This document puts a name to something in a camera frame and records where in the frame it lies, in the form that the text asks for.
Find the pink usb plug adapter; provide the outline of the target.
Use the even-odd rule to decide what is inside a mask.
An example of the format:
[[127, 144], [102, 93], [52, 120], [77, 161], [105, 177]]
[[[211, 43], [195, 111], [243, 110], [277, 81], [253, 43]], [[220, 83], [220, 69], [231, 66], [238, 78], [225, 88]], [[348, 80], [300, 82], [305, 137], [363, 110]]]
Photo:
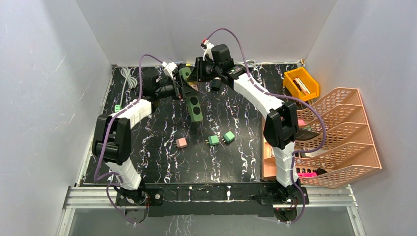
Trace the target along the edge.
[[174, 145], [178, 149], [185, 148], [185, 147], [187, 147], [187, 140], [185, 138], [175, 139]]

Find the light green plug adapter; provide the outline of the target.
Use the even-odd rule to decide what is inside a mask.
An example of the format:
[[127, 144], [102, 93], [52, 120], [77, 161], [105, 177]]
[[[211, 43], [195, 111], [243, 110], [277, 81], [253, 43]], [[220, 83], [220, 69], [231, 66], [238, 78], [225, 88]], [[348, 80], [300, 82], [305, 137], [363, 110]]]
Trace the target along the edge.
[[232, 131], [228, 131], [222, 136], [222, 142], [225, 144], [230, 144], [232, 141], [235, 140], [235, 138], [235, 134]]

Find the green plug adapter dark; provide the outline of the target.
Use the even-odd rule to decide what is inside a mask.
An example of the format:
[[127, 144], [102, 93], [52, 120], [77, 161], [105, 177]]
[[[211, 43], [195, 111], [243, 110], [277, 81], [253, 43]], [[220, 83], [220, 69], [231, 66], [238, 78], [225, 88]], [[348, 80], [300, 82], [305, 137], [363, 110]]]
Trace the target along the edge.
[[216, 135], [208, 136], [208, 138], [206, 139], [206, 144], [208, 144], [209, 146], [216, 146], [219, 143], [219, 138]]

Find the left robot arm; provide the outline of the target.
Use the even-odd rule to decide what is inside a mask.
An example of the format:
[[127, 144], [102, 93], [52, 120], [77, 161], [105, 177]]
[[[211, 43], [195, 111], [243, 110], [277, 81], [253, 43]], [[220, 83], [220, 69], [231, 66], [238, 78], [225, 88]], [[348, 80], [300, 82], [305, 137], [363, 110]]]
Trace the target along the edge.
[[142, 74], [141, 88], [136, 99], [120, 111], [97, 117], [92, 154], [98, 157], [98, 167], [105, 163], [128, 191], [128, 199], [136, 205], [145, 202], [147, 192], [140, 187], [141, 176], [136, 171], [130, 155], [132, 152], [132, 128], [150, 116], [162, 98], [182, 98], [181, 76], [177, 69], [163, 76]]

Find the green power strip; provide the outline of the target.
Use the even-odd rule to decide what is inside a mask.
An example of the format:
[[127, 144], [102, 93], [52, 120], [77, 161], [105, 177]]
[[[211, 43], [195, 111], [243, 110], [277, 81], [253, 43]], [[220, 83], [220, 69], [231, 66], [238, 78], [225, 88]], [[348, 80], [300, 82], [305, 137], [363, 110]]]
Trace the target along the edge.
[[187, 108], [192, 122], [201, 122], [203, 120], [203, 115], [200, 107], [200, 102], [198, 100], [198, 91], [191, 87], [192, 84], [197, 84], [188, 80], [188, 77], [191, 75], [191, 69], [184, 64], [179, 65], [179, 75], [183, 80], [183, 91], [185, 92], [185, 101], [187, 103]]

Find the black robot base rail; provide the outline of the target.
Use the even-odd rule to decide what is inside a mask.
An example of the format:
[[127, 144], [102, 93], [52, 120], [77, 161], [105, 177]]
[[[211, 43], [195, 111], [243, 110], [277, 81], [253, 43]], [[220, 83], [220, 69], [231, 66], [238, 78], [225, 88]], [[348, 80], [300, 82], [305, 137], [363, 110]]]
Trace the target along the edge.
[[309, 203], [300, 183], [278, 182], [141, 184], [137, 190], [114, 187], [115, 204], [125, 216], [258, 215], [291, 223]]

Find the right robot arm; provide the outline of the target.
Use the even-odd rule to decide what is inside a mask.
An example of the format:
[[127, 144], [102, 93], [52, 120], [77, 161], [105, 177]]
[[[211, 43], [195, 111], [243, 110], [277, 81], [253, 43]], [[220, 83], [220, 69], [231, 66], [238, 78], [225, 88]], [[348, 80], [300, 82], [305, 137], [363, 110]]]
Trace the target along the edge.
[[296, 107], [270, 95], [247, 68], [235, 64], [225, 44], [213, 45], [204, 41], [201, 47], [204, 54], [196, 58], [188, 80], [203, 83], [219, 78], [261, 113], [265, 120], [263, 137], [273, 148], [276, 181], [282, 185], [277, 189], [277, 198], [284, 204], [290, 203], [297, 196], [292, 186], [297, 180], [292, 166], [292, 152], [295, 150], [295, 137], [298, 131]]

